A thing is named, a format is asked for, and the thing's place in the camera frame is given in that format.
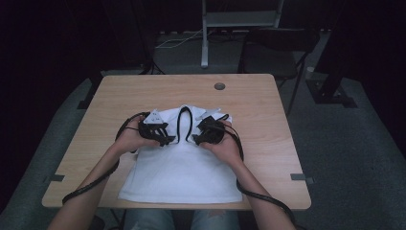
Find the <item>black strap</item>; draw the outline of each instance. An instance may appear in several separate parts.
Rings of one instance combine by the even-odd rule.
[[[187,112],[189,113],[189,115],[191,116],[191,124],[190,124],[190,126],[189,126],[188,134],[186,135],[186,138],[185,138],[185,140],[186,140],[187,142],[189,142],[189,141],[188,141],[188,138],[189,138],[189,136],[190,136],[191,133],[192,133],[192,125],[193,125],[192,112],[191,112],[191,110],[190,110],[187,106],[185,106],[185,107],[183,107],[182,109],[180,109],[179,116],[178,116],[178,120],[177,120],[177,130],[176,130],[177,136],[178,136],[178,142],[177,142],[177,143],[179,143],[179,139],[180,139],[180,117],[181,117],[182,113],[184,113],[185,111],[187,111]]]

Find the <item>black chair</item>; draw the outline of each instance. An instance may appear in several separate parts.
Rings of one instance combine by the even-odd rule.
[[[245,36],[239,59],[240,74],[272,74],[276,81],[296,78],[286,115],[289,115],[305,67],[305,58],[319,42],[320,35],[308,29],[255,28]],[[294,53],[302,54],[298,61]]]

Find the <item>chair leg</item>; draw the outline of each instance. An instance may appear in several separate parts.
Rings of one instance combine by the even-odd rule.
[[[293,106],[293,102],[295,101],[296,93],[298,92],[299,83],[301,82],[304,67],[305,67],[305,62],[302,63],[301,68],[299,70],[298,77],[296,78],[295,88],[293,89],[292,98],[290,99],[290,103],[289,103],[289,107],[287,108],[286,116],[289,116],[290,110],[292,109],[292,106]]]
[[[282,86],[284,85],[285,82],[286,82],[286,80],[283,80],[282,83],[280,83],[280,84],[278,85],[278,88],[279,88],[279,89],[282,88]]]

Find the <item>metal leg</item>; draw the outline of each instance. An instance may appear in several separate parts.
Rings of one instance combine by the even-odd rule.
[[[202,40],[202,68],[209,66],[209,44],[207,42],[206,0],[202,0],[203,40]]]

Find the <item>black cable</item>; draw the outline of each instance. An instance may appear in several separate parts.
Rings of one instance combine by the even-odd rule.
[[[120,160],[117,161],[116,164],[114,164],[114,166],[108,170],[105,174],[103,174],[101,177],[99,177],[98,179],[96,179],[95,181],[93,181],[92,183],[84,186],[83,188],[77,189],[75,191],[73,191],[72,193],[68,194],[66,197],[64,197],[62,199],[62,204],[65,204],[66,201],[68,201],[69,199],[79,196],[81,194],[86,193],[87,191],[93,189],[94,187],[96,187],[98,184],[100,184],[102,181],[105,180],[105,178],[107,178],[110,174],[112,174],[114,171],[117,170],[117,168],[119,167],[120,164]]]
[[[132,119],[140,116],[140,115],[146,115],[145,112],[142,113],[138,113],[130,118],[128,118],[123,125],[120,127],[119,132],[116,135],[116,140],[120,137],[120,135],[122,134],[122,132],[126,129],[126,128],[130,128],[130,129],[134,129],[134,130],[138,130],[137,128],[133,128],[133,127],[127,127],[128,123],[130,123],[132,121]],[[90,184],[77,189],[75,191],[73,191],[72,193],[66,195],[63,199],[62,199],[62,204],[65,204],[69,199],[79,196],[81,194],[86,193],[87,191],[95,188],[98,184],[100,184],[102,181],[104,181],[108,176],[110,176],[114,171],[117,170],[117,168],[119,167],[120,164],[120,159],[116,162],[116,164],[114,164],[114,166],[108,170],[105,174],[103,174],[101,177],[97,178],[95,181],[91,182]]]
[[[227,126],[227,125],[224,125],[224,126],[230,128],[230,129],[233,131],[233,133],[230,132],[230,131],[228,131],[225,127],[224,127],[224,128],[220,128],[220,127],[218,127],[218,126],[206,126],[206,127],[208,127],[208,128],[213,128],[213,129],[217,129],[217,130],[222,130],[222,131],[224,131],[224,132],[230,134],[231,137],[234,139],[234,141],[236,142],[236,144],[237,144],[237,146],[238,146],[238,149],[239,149],[239,156],[241,157],[241,160],[244,161],[244,153],[243,153],[243,149],[242,149],[242,144],[241,144],[241,141],[240,141],[240,139],[239,139],[239,136],[238,136],[237,131],[236,131],[235,129],[233,129],[231,126]],[[251,191],[248,191],[248,190],[246,190],[245,188],[243,188],[243,187],[241,186],[241,184],[239,183],[238,179],[237,179],[236,185],[237,185],[238,190],[239,190],[240,192],[242,192],[243,194],[247,195],[247,196],[254,197],[254,198],[257,198],[257,199],[261,199],[261,200],[270,202],[270,203],[272,203],[272,204],[275,204],[275,205],[281,207],[281,208],[284,210],[284,212],[288,215],[288,217],[290,218],[290,221],[293,223],[293,225],[295,225],[295,227],[301,228],[301,229],[304,229],[304,230],[305,230],[304,227],[302,227],[302,226],[296,224],[296,220],[295,220],[295,216],[293,215],[293,212],[290,210],[289,207],[287,207],[287,205],[285,205],[285,204],[284,204],[283,202],[281,202],[280,200],[275,199],[275,198],[273,198],[273,197],[271,197],[271,196],[268,196],[268,195],[261,195],[261,194],[257,194],[257,193],[253,193],[253,192],[251,192]]]

